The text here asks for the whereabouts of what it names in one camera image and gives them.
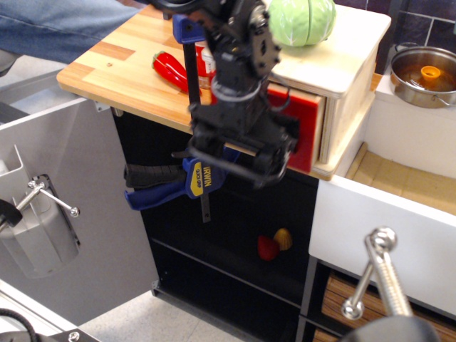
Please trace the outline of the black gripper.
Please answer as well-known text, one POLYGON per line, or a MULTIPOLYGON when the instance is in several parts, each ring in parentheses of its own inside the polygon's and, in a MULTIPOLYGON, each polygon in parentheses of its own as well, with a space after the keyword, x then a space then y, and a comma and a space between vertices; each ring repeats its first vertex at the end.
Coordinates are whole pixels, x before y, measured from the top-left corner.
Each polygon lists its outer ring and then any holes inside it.
POLYGON ((260 92, 241 102, 191 103, 192 156, 221 165, 224 144, 229 143, 255 153, 255 188, 279 182, 299 134, 291 130, 291 119, 279 118, 285 106, 270 108, 266 101, 267 93, 260 92))

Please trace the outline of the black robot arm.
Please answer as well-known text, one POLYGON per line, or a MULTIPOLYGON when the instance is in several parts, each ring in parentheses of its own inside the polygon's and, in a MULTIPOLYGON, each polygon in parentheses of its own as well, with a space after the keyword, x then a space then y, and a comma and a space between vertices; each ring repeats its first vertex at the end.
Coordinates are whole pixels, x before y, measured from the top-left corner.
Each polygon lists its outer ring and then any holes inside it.
POLYGON ((299 121, 284 103, 268 100, 269 76, 280 47, 263 1, 152 1, 164 14, 185 15, 204 29, 216 64, 211 105, 191 103, 189 153, 250 180, 257 188, 279 182, 299 140, 299 121))

